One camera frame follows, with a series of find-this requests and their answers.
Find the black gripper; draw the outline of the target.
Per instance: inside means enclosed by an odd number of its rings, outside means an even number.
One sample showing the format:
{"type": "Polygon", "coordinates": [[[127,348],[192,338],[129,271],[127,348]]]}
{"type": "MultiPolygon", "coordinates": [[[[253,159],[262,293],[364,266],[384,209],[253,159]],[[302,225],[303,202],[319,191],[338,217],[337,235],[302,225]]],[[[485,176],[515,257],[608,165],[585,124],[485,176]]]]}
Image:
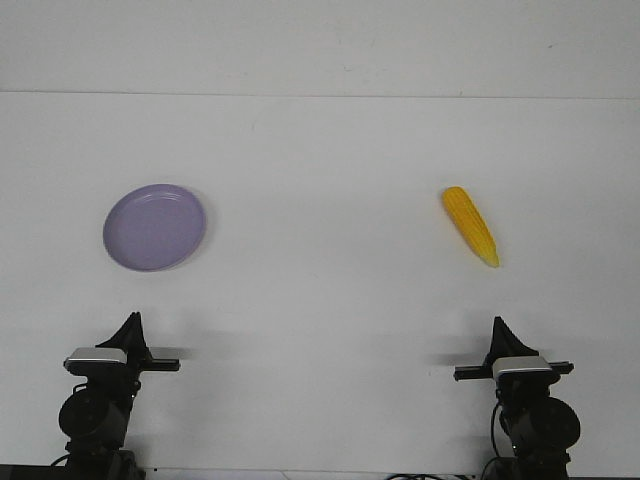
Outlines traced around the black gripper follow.
{"type": "Polygon", "coordinates": [[[132,312],[123,325],[106,341],[96,344],[97,348],[129,348],[127,368],[130,381],[140,385],[140,376],[145,372],[178,372],[181,361],[178,351],[170,347],[148,348],[144,337],[140,312],[132,312]]]}
{"type": "Polygon", "coordinates": [[[538,351],[525,345],[509,328],[506,321],[496,316],[493,320],[491,343],[484,365],[458,366],[455,381],[492,379],[496,388],[504,393],[520,395],[548,395],[549,387],[562,375],[573,371],[569,361],[497,360],[503,357],[537,356],[538,351]]]}

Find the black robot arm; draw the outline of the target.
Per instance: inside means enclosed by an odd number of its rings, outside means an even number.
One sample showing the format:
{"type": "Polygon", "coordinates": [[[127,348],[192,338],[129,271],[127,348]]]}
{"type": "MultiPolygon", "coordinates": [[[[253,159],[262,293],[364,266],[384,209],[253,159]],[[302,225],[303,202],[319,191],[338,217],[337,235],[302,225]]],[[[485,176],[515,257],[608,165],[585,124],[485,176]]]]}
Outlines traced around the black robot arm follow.
{"type": "Polygon", "coordinates": [[[63,403],[58,423],[68,437],[61,468],[67,479],[145,479],[133,451],[124,448],[144,372],[177,372],[180,361],[156,358],[147,346],[142,317],[129,315],[108,340],[75,349],[64,369],[85,381],[63,403]]]}
{"type": "Polygon", "coordinates": [[[491,380],[496,405],[490,438],[494,457],[482,479],[566,479],[568,450],[580,438],[574,409],[550,387],[574,370],[568,361],[549,362],[525,345],[499,316],[494,318],[489,351],[480,365],[457,366],[456,381],[491,380]]]}

